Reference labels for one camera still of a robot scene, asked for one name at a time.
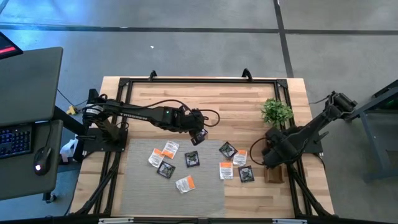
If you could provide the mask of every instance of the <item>keyboard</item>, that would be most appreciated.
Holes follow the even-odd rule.
[[[0,159],[31,153],[32,125],[0,128]]]

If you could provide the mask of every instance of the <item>wooden tabletop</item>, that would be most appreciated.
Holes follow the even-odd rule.
[[[120,77],[104,77],[101,93],[107,94],[108,98],[115,99],[119,78]],[[304,80],[302,78],[288,78],[287,81],[295,123],[298,126],[305,125],[312,119],[312,116],[308,105]],[[125,96],[126,90],[123,92],[122,99],[125,99]],[[216,110],[221,115],[221,121],[216,127],[207,128],[209,132],[208,139],[228,141],[237,149],[249,150],[251,144],[255,140],[263,137],[265,132],[270,128],[270,126],[263,124],[260,108],[268,98],[274,97],[274,87],[270,84],[135,83],[132,88],[132,96],[129,103],[134,105],[149,105],[160,100],[172,98],[184,102],[191,108]],[[179,107],[180,105],[171,102],[167,103],[167,106]],[[214,114],[209,113],[206,114],[206,116],[210,118],[207,122],[216,122],[216,116]],[[175,134],[164,131],[145,121],[134,119],[128,119],[127,121],[130,125],[128,139],[190,139],[188,134]],[[255,160],[262,161],[261,149],[264,145],[265,143],[261,141],[253,149]],[[120,215],[124,171],[128,153],[127,150],[122,154],[113,201],[112,216]],[[83,161],[71,206],[71,212],[80,209],[98,186],[103,157],[103,152],[95,152]],[[304,154],[302,159],[308,188],[324,208],[328,212],[333,213],[333,206],[331,204],[330,193],[322,163],[317,157],[311,154]],[[294,217],[286,168],[283,167],[285,183],[270,184],[264,181],[264,166],[253,163],[249,157],[246,165],[251,165],[253,168],[254,182],[242,184],[239,179],[238,168],[235,166],[234,179],[224,181],[225,217]],[[302,193],[299,188],[297,193],[300,208],[304,211]],[[101,211],[104,209],[107,197],[108,187],[106,187],[104,191]],[[139,216],[140,214],[135,214],[134,211],[132,211],[129,215]]]

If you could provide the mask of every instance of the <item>green plant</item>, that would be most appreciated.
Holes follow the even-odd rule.
[[[280,124],[284,124],[285,121],[293,118],[292,109],[274,98],[269,98],[264,103],[261,113],[265,123],[272,123],[277,128],[279,128]]]

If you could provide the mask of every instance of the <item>gray floor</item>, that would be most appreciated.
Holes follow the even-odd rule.
[[[286,29],[397,30],[398,1],[280,0]],[[115,27],[204,27],[276,29],[272,0],[9,0],[1,24]],[[72,102],[99,88],[105,75],[203,75],[238,77],[244,68],[255,77],[286,77],[278,34],[174,32],[69,32],[1,30],[24,50],[62,46],[59,89]],[[302,77],[310,101],[342,91],[365,103],[397,79],[398,35],[287,35],[294,77]],[[57,105],[68,103],[57,97]],[[311,105],[312,113],[323,105]],[[323,139],[326,174],[337,215],[397,222],[398,178],[365,184],[373,160],[358,121],[331,123]],[[65,177],[57,187],[76,178]],[[32,210],[40,200],[7,201]],[[26,217],[60,215],[66,207],[32,210]],[[0,203],[0,219],[12,217]]]

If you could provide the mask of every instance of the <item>gray felt mat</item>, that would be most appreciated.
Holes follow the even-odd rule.
[[[222,141],[204,141],[192,146],[188,140],[171,140],[180,144],[173,159],[165,162],[176,167],[170,179],[156,173],[148,162],[154,148],[163,150],[167,140],[134,139],[130,142],[124,178],[120,215],[186,215],[223,217],[224,182],[220,180],[218,149]],[[200,166],[187,168],[186,152],[198,151]],[[181,194],[175,181],[188,175],[196,189]]]

